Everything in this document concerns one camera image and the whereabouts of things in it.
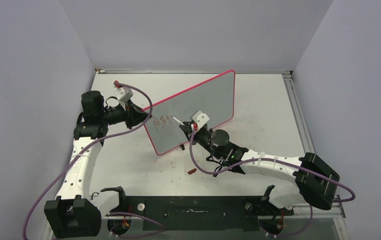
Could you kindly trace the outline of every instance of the gray wall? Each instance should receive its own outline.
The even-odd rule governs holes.
[[[334,0],[293,77],[316,152],[357,194],[351,239],[381,239],[381,1]]]
[[[0,1],[0,239],[21,238],[32,203],[67,165],[93,75],[57,0]],[[29,239],[40,239],[44,219],[41,204]]]
[[[293,70],[332,0],[61,0],[100,69]]]

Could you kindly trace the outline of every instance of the white table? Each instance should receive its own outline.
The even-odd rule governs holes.
[[[215,74],[97,74],[92,90],[107,99],[114,95],[113,81],[132,85],[147,93],[153,103]],[[132,101],[147,107],[148,101],[134,92]],[[235,114],[219,128],[226,130],[238,146],[280,156],[303,156],[304,150],[281,74],[237,74]],[[124,123],[109,127],[108,134],[126,131]],[[212,177],[195,168],[188,145],[157,156],[145,129],[107,139],[97,158],[90,192],[122,186],[128,196],[259,196],[269,185],[291,184],[280,179],[225,172]],[[213,171],[217,164],[206,162],[209,155],[194,147],[199,164]]]

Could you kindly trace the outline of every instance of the marker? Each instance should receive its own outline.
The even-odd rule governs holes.
[[[173,119],[174,119],[179,125],[184,125],[183,122],[181,122],[179,119],[175,118],[174,116],[173,116]]]

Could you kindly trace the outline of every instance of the red border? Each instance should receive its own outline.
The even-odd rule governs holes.
[[[181,91],[181,92],[178,92],[178,93],[176,93],[176,94],[174,94],[174,95],[172,95],[172,96],[169,96],[169,97],[167,97],[167,98],[165,98],[165,99],[163,99],[163,100],[161,100],[161,101],[158,101],[158,102],[154,103],[152,106],[156,106],[156,105],[158,105],[158,104],[160,104],[160,103],[163,103],[163,102],[165,102],[165,101],[167,101],[167,100],[169,100],[169,99],[172,99],[172,98],[176,97],[177,95],[180,95],[180,94],[185,93],[185,92],[187,92],[187,91],[189,91],[189,90],[192,90],[192,89],[194,89],[194,88],[196,88],[196,87],[198,87],[198,86],[201,86],[201,85],[203,85],[203,84],[205,84],[205,83],[208,83],[209,81],[214,80],[214,79],[216,79],[216,78],[218,78],[218,77],[221,77],[221,76],[223,76],[223,75],[225,75],[225,74],[228,74],[228,73],[230,73],[230,72],[233,72],[233,73],[234,73],[234,74],[233,74],[233,110],[232,110],[231,118],[230,118],[229,120],[226,120],[225,122],[222,122],[222,123],[220,123],[219,125],[213,127],[213,128],[217,128],[218,126],[220,126],[220,125],[222,125],[222,124],[224,124],[224,123],[230,121],[230,120],[233,118],[233,116],[235,115],[235,82],[236,82],[236,72],[235,72],[235,70],[233,70],[233,69],[227,70],[227,71],[225,71],[225,72],[223,72],[223,73],[221,73],[221,74],[219,74],[219,75],[217,75],[217,76],[213,76],[212,78],[210,78],[210,79],[208,79],[208,80],[205,80],[205,81],[203,81],[203,82],[201,82],[201,83],[198,83],[198,84],[196,84],[195,86],[191,86],[191,87],[189,87],[188,89],[185,89],[185,90],[183,90],[183,91]],[[145,107],[145,108],[143,109],[143,111],[146,111],[146,110],[148,110],[149,108],[150,108],[149,106],[148,106],[148,107]],[[147,129],[146,124],[144,125],[144,127],[145,127],[145,130],[146,130],[146,133],[148,134],[149,140],[151,141],[152,147],[153,147],[153,149],[155,150],[155,153],[156,153],[158,156],[162,156],[162,155],[164,155],[164,154],[166,154],[166,153],[168,153],[168,152],[170,152],[170,151],[176,149],[176,148],[179,147],[180,145],[188,143],[188,141],[185,141],[184,143],[181,143],[181,144],[179,144],[179,145],[173,147],[172,149],[170,149],[170,150],[168,150],[168,151],[166,151],[166,152],[158,153],[158,152],[157,152],[157,149],[155,148],[154,142],[152,141],[151,135],[150,135],[150,133],[148,132],[148,129]]]

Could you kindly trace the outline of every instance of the whiteboard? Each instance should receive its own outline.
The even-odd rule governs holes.
[[[163,155],[188,140],[173,116],[190,121],[198,111],[209,117],[208,128],[215,128],[234,115],[235,71],[229,70],[153,105],[146,132],[157,155]]]

